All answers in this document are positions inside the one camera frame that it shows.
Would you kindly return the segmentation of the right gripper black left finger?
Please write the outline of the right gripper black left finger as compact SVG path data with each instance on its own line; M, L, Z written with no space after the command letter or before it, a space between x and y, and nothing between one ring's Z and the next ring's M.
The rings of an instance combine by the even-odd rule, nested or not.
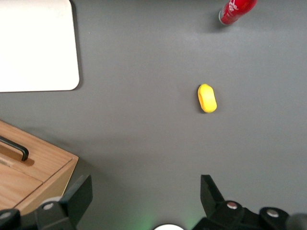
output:
M58 201L45 201L21 215L18 209L0 211L2 230L75 230L93 199L92 177L81 176Z

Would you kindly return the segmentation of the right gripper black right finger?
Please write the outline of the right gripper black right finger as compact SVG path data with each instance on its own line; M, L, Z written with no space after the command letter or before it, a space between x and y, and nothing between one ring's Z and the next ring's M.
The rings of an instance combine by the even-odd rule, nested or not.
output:
M285 230L290 217L279 208L263 207L257 214L225 200L210 175L201 176L200 198L206 216L194 230Z

